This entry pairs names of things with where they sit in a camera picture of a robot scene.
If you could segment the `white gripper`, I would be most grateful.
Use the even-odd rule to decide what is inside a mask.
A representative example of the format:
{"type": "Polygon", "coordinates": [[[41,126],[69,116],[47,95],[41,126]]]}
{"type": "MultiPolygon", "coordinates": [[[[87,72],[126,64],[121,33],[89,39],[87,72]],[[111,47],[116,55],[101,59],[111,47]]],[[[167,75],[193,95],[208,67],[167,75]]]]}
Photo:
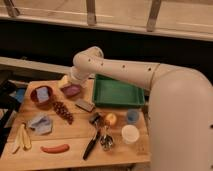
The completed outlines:
{"type": "Polygon", "coordinates": [[[58,87],[60,89],[70,85],[70,82],[75,85],[83,86],[88,79],[88,74],[81,71],[75,66],[70,68],[69,77],[64,75],[61,80],[58,81],[58,87]]]}

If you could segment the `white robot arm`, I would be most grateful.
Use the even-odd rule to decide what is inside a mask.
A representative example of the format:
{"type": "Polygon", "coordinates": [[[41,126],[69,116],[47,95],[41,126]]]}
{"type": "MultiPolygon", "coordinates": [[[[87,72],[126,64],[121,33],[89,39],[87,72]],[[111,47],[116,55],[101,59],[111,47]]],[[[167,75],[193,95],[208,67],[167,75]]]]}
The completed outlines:
{"type": "Polygon", "coordinates": [[[77,53],[68,75],[100,74],[150,92],[151,171],[213,171],[213,85],[201,72],[156,62],[109,60],[96,46],[77,53]]]}

